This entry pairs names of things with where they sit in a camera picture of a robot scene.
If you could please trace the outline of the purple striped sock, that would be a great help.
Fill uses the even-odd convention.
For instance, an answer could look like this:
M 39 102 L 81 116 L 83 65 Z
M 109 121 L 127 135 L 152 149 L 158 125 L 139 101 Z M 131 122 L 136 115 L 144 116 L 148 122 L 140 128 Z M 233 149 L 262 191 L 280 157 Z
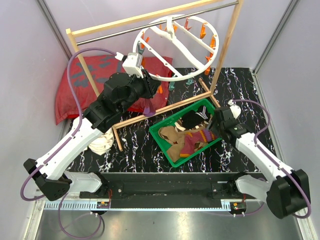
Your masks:
M 201 129 L 196 132 L 189 132 L 184 137 L 184 145 L 179 156 L 187 158 L 196 152 L 197 143 L 210 143 L 218 139 L 218 136 L 208 129 Z
M 156 113 L 156 110 L 152 104 L 151 99 L 145 99 L 144 100 L 143 115 L 145 117 L 152 117 L 155 113 Z

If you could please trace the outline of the white round sock hanger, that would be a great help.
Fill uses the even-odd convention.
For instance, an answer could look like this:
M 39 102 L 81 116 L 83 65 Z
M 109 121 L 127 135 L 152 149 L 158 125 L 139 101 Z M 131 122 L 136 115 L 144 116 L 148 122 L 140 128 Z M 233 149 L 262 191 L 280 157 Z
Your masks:
M 160 76 L 158 74 L 151 74 L 150 76 L 158 81 L 163 82 L 179 82 L 187 80 L 191 77 L 194 77 L 196 75 L 199 75 L 206 70 L 208 70 L 214 60 L 216 59 L 218 55 L 218 50 L 220 46 L 220 40 L 219 35 L 216 31 L 216 29 L 208 23 L 206 20 L 197 17 L 197 16 L 189 16 L 186 19 L 192 20 L 195 22 L 198 22 L 201 24 L 201 30 L 199 36 L 193 34 L 190 30 L 188 30 L 185 26 L 182 26 L 177 22 L 178 18 L 185 18 L 182 14 L 175 14 L 175 15 L 169 15 L 165 17 L 161 17 L 158 20 L 164 21 L 166 23 L 166 28 L 162 29 L 159 27 L 161 25 L 160 22 L 157 22 L 156 20 L 152 21 L 152 26 L 148 26 L 143 28 L 138 35 L 136 36 L 132 52 L 138 53 L 140 55 L 143 54 L 144 50 L 147 50 L 147 52 L 151 53 L 156 57 L 163 65 L 164 67 L 168 68 L 172 73 L 172 77 L 164 77 Z M 167 60 L 164 59 L 155 49 L 153 46 L 151 46 L 145 39 L 144 34 L 151 30 L 154 34 L 158 35 L 159 37 L 167 40 L 170 44 L 172 44 L 185 58 L 186 60 L 196 69 L 195 72 L 192 72 L 187 75 L 183 75 L 179 73 L 179 71 L 172 66 L 171 63 L 169 63 Z M 190 50 L 178 39 L 176 35 L 176 31 L 180 30 L 186 37 L 189 37 L 193 42 L 200 47 L 203 47 L 205 50 L 208 51 L 209 56 L 206 57 L 206 63 L 203 64 L 201 61 L 199 61 L 191 52 Z

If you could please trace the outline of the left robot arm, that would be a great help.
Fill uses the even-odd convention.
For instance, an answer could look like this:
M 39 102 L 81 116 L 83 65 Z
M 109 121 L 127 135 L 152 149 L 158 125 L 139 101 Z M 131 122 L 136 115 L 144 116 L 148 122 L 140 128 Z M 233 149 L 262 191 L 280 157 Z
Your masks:
M 76 127 L 43 157 L 27 159 L 23 166 L 43 196 L 56 201 L 67 193 L 91 194 L 103 198 L 109 184 L 98 172 L 67 171 L 71 162 L 94 140 L 101 137 L 140 98 L 151 99 L 161 82 L 152 79 L 147 70 L 142 77 L 114 73 L 104 83 L 97 100 L 75 119 Z

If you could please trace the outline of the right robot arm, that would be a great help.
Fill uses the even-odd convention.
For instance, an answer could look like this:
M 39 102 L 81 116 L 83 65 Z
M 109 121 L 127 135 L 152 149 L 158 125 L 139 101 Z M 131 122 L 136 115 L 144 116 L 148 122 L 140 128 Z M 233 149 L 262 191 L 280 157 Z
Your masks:
M 239 198 L 246 194 L 265 203 L 273 215 L 283 219 L 307 209 L 303 218 L 311 214 L 309 177 L 302 169 L 294 170 L 278 159 L 237 118 L 241 108 L 236 104 L 218 107 L 214 110 L 209 129 L 229 143 L 253 162 L 264 176 L 264 180 L 247 173 L 238 174 L 227 185 L 228 195 Z

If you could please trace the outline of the orange clip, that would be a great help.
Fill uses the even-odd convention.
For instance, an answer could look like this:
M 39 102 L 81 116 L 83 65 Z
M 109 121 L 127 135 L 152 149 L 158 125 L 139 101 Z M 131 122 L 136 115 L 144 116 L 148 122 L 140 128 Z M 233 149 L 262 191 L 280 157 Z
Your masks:
M 157 93 L 159 93 L 159 94 L 162 94 L 162 93 L 163 93 L 163 88 L 162 88 L 161 85 L 158 87 Z

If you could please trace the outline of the black sock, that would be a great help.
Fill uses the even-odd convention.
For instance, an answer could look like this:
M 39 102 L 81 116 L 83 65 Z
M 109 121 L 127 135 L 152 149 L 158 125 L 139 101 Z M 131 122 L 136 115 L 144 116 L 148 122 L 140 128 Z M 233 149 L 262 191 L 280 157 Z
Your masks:
M 209 118 L 210 113 L 206 106 L 202 105 L 197 110 L 190 110 L 184 114 L 181 117 L 181 125 L 186 129 L 192 129 L 203 121 L 207 121 Z

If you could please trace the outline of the green plastic tray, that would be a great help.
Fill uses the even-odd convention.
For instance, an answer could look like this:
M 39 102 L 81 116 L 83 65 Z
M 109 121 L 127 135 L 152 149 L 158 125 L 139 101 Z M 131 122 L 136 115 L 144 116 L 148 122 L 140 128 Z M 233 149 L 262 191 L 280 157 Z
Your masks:
M 204 98 L 149 128 L 172 167 L 183 165 L 221 140 L 207 129 L 214 110 Z

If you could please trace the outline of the red patterned pillow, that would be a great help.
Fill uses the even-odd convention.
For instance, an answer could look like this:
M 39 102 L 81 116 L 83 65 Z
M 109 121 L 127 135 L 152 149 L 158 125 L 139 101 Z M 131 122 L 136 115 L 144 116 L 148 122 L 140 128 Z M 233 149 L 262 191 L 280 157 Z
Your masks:
M 87 56 L 84 60 L 99 92 L 103 91 L 104 83 L 109 80 L 112 74 L 123 73 L 125 71 L 122 67 L 122 62 L 111 55 Z M 150 74 L 158 74 L 161 77 L 172 76 L 172 72 L 168 68 L 164 67 L 156 57 L 145 57 L 144 60 L 145 63 L 143 67 Z M 71 64 L 70 81 L 80 103 L 81 109 L 85 110 L 97 99 L 97 96 L 78 58 L 73 60 Z M 165 107 L 169 98 L 169 83 L 167 81 L 163 81 L 161 86 L 163 93 L 156 93 L 156 95 L 151 99 L 155 110 Z M 55 123 L 57 125 L 65 119 L 73 119 L 79 116 L 79 111 L 70 90 L 66 72 L 63 73 L 58 87 L 54 110 Z

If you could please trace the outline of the tan sock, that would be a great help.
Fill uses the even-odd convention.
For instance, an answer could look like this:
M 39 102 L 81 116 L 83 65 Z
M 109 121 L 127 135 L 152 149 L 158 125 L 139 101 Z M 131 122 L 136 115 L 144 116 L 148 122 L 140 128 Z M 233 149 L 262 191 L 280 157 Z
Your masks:
M 158 135 L 171 145 L 166 152 L 173 163 L 180 159 L 180 151 L 184 146 L 185 135 L 196 131 L 177 131 L 174 126 L 165 126 L 158 130 Z

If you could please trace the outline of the white crumpled cloth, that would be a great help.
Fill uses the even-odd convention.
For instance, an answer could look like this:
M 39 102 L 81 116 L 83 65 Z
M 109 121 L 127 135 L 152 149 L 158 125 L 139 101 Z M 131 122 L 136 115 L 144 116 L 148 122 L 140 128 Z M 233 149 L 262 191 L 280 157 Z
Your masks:
M 84 150 L 91 150 L 101 156 L 112 147 L 114 138 L 113 130 L 110 128 L 106 133 L 91 142 Z

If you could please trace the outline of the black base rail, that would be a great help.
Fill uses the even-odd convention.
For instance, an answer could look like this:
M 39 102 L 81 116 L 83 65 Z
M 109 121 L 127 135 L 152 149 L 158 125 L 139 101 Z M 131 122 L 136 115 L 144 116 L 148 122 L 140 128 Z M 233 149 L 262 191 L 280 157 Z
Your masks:
M 235 173 L 104 173 L 102 194 L 70 192 L 69 200 L 107 201 L 111 210 L 210 211 L 229 210 L 227 202 L 252 200 L 233 191 L 228 183 Z

